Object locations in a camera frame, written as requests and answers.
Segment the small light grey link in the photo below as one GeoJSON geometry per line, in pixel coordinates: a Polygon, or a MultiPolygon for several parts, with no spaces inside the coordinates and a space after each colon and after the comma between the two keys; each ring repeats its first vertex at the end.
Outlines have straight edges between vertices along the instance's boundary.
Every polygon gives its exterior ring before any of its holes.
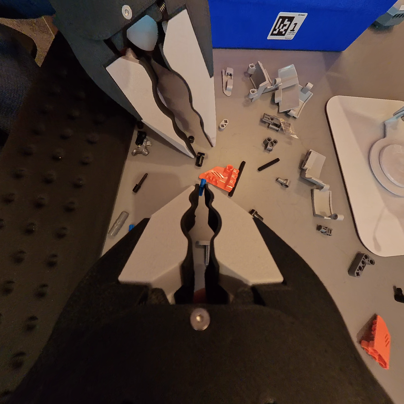
{"type": "Polygon", "coordinates": [[[209,265],[210,260],[210,241],[209,240],[197,240],[195,245],[204,249],[204,263],[205,266],[209,265]]]}

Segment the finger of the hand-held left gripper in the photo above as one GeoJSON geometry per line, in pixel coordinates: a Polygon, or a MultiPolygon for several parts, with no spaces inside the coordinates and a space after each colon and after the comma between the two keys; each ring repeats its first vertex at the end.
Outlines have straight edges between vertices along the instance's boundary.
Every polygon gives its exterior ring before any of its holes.
{"type": "Polygon", "coordinates": [[[145,125],[182,153],[196,157],[186,134],[179,129],[174,113],[160,97],[154,73],[144,60],[120,57],[106,70],[145,125]]]}
{"type": "Polygon", "coordinates": [[[177,8],[161,24],[164,60],[169,70],[184,82],[190,107],[198,115],[210,146],[214,147],[217,129],[209,8],[177,8]]]}

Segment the small clear plastic bag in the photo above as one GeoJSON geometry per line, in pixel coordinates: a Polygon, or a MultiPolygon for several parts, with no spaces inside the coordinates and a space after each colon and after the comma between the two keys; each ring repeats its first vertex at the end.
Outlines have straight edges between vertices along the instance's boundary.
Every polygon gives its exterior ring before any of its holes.
{"type": "Polygon", "coordinates": [[[298,139],[298,136],[294,132],[293,126],[288,121],[286,121],[285,119],[282,119],[282,118],[280,118],[279,121],[280,121],[280,127],[285,134],[287,134],[295,139],[298,139]]]}

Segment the narrow light grey panel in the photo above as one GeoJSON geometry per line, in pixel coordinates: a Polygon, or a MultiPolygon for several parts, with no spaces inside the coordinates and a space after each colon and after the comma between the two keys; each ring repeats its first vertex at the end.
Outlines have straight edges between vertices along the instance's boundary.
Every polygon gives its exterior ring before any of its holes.
{"type": "Polygon", "coordinates": [[[227,67],[226,69],[222,70],[223,93],[227,97],[231,96],[233,90],[233,83],[234,83],[233,76],[234,76],[233,68],[227,67]]]}

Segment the silver tube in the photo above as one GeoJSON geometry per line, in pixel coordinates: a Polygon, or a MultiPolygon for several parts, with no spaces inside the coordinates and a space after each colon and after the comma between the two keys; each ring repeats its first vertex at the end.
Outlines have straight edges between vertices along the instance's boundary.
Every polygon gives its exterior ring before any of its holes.
{"type": "Polygon", "coordinates": [[[108,231],[108,236],[110,237],[117,236],[118,232],[121,230],[128,217],[129,213],[127,211],[122,211],[115,220],[114,224],[111,226],[110,230],[108,231]]]}

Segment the light grey box panel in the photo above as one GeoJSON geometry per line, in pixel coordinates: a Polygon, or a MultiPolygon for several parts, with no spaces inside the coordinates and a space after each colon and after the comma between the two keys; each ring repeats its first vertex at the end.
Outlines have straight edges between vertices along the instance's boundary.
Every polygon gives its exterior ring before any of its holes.
{"type": "Polygon", "coordinates": [[[320,174],[326,157],[310,149],[300,168],[300,177],[315,184],[320,191],[328,191],[330,185],[320,180],[320,174]]]}

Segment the blue tagged plastic bin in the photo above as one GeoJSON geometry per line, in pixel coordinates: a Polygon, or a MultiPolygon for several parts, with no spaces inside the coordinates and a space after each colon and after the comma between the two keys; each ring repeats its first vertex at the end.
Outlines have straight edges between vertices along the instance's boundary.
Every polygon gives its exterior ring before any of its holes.
{"type": "Polygon", "coordinates": [[[344,51],[393,0],[209,1],[214,48],[344,51]]]}

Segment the dark grey pin joiner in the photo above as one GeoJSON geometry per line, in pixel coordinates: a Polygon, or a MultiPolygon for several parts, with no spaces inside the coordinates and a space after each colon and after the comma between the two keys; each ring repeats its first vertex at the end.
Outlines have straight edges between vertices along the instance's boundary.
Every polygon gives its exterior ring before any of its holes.
{"type": "Polygon", "coordinates": [[[268,129],[273,129],[275,131],[283,130],[281,120],[270,114],[264,113],[260,122],[266,124],[268,129]]]}

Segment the dark grey short beam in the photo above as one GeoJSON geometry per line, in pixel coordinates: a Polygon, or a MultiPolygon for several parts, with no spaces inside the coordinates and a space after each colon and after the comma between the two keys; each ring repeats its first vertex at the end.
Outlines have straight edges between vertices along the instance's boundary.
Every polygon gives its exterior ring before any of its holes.
{"type": "Polygon", "coordinates": [[[375,260],[368,254],[357,252],[349,266],[348,275],[358,278],[363,274],[366,266],[375,265],[375,260]]]}

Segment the pile of light grey panels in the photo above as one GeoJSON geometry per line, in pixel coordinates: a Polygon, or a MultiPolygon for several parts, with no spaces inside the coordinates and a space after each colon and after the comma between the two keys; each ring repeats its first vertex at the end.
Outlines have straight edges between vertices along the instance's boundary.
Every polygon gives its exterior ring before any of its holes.
{"type": "Polygon", "coordinates": [[[250,63],[247,71],[250,76],[252,88],[248,98],[253,102],[263,94],[274,92],[274,102],[278,105],[280,113],[286,113],[297,119],[306,103],[313,96],[313,84],[308,82],[305,86],[299,84],[294,64],[278,70],[278,76],[273,80],[260,61],[250,63]]]}

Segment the grey block piece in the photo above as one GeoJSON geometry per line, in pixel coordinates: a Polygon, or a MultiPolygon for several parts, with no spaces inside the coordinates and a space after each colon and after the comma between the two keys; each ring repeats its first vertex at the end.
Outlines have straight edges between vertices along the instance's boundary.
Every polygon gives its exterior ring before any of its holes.
{"type": "Polygon", "coordinates": [[[397,1],[386,13],[377,18],[373,25],[376,28],[390,28],[404,21],[404,3],[397,1]]]}

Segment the light grey curved panel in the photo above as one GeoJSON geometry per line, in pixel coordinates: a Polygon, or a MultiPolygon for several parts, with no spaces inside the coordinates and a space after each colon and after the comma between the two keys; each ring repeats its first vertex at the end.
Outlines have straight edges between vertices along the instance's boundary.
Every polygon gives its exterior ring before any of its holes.
{"type": "Polygon", "coordinates": [[[311,200],[313,215],[326,220],[342,221],[343,215],[333,212],[332,193],[329,190],[312,189],[311,200]]]}

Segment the silver branched connector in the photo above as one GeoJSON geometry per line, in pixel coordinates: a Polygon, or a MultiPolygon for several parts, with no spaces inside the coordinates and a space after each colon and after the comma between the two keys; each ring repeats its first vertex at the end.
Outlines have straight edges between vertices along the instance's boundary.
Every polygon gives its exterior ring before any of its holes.
{"type": "Polygon", "coordinates": [[[136,145],[135,148],[132,150],[131,155],[144,155],[147,156],[150,153],[149,148],[152,146],[151,141],[145,139],[141,145],[136,145]]]}

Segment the large orange wedge panel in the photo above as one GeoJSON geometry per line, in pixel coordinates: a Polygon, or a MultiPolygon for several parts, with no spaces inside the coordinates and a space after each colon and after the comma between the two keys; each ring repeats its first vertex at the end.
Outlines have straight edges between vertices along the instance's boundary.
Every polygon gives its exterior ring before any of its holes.
{"type": "Polygon", "coordinates": [[[235,184],[239,169],[234,168],[231,164],[226,167],[216,166],[199,175],[199,179],[206,179],[210,183],[220,189],[230,192],[235,184]]]}

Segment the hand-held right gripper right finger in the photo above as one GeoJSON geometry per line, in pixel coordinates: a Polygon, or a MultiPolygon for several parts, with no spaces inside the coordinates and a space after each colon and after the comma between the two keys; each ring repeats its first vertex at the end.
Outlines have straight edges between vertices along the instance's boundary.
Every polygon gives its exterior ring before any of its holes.
{"type": "Polygon", "coordinates": [[[205,185],[209,210],[209,264],[205,270],[206,299],[227,304],[240,289],[283,282],[283,276],[253,217],[218,189],[205,185]]]}

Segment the small orange wedge panel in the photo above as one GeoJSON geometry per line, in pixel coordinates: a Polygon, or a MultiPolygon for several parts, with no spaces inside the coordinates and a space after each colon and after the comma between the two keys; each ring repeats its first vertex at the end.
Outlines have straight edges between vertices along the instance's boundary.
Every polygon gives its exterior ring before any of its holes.
{"type": "Polygon", "coordinates": [[[383,369],[389,369],[391,335],[383,318],[375,314],[360,339],[360,346],[383,369]]]}

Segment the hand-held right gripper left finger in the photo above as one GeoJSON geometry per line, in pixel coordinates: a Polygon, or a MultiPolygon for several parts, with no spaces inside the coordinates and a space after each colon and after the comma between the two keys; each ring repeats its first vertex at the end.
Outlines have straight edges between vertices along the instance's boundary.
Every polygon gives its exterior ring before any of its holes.
{"type": "Polygon", "coordinates": [[[120,283],[159,288],[170,302],[192,303],[195,274],[189,231],[198,202],[195,184],[151,215],[118,277],[120,283]]]}

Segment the blue denim trouser leg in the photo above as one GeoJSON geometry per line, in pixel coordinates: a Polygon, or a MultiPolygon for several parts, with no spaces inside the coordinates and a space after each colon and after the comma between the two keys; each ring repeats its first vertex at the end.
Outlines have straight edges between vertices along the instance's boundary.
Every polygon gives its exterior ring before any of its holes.
{"type": "Polygon", "coordinates": [[[4,145],[38,73],[37,47],[27,35],[0,27],[0,133],[4,145]]]}

